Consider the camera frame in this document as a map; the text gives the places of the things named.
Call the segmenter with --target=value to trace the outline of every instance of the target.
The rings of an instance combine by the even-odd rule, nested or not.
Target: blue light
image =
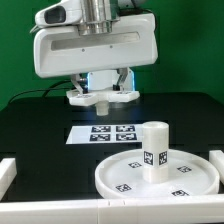
[[[135,91],[135,74],[133,71],[132,71],[132,89],[133,91]]]

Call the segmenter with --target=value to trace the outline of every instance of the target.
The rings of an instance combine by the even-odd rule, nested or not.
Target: black table surface
[[[97,165],[141,143],[66,145],[71,127],[147,121],[169,124],[172,149],[205,159],[210,150],[224,150],[224,105],[203,93],[144,94],[105,117],[97,117],[94,106],[70,106],[65,97],[13,101],[0,112],[0,159],[16,158],[18,174],[3,201],[101,198]]]

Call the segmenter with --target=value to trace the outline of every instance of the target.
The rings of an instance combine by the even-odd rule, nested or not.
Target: cylindrical block
[[[156,184],[168,180],[169,125],[164,122],[147,122],[143,130],[143,178]]]

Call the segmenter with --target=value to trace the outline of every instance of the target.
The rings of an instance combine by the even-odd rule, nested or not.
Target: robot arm
[[[132,76],[129,67],[153,64],[157,59],[155,17],[153,14],[119,17],[119,8],[136,7],[143,2],[62,0],[38,12],[35,20],[41,30],[34,40],[36,73],[42,78],[70,75],[79,90],[79,95],[67,94],[72,105],[89,106],[104,100],[129,102],[138,98],[137,91],[124,91],[123,86],[125,77]],[[100,75],[105,71],[100,82],[98,71]],[[90,85],[94,87],[83,95],[79,74],[89,72],[94,74]],[[121,91],[108,91],[115,83]]]

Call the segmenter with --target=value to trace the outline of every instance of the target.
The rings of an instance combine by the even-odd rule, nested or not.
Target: black cable
[[[137,7],[137,4],[136,4],[136,2],[135,2],[135,0],[131,0],[131,3],[132,3],[132,5],[134,6],[135,9],[138,8],[138,7]]]
[[[24,91],[24,92],[21,92],[21,93],[18,93],[16,94],[15,96],[11,97],[11,99],[8,101],[8,105],[10,103],[12,103],[12,101],[18,97],[18,96],[21,96],[23,94],[27,94],[27,93],[35,93],[35,92],[43,92],[43,91],[55,91],[55,90],[68,90],[68,89],[71,89],[71,88],[66,88],[66,87],[61,87],[61,88],[49,88],[49,89],[36,89],[36,90],[28,90],[28,91]]]
[[[55,88],[56,86],[59,86],[59,85],[65,84],[65,83],[70,83],[70,82],[71,82],[71,80],[62,80],[62,81],[54,83],[53,85],[51,85],[47,88],[47,90],[44,92],[42,97],[46,97],[47,94],[52,90],[52,88]]]

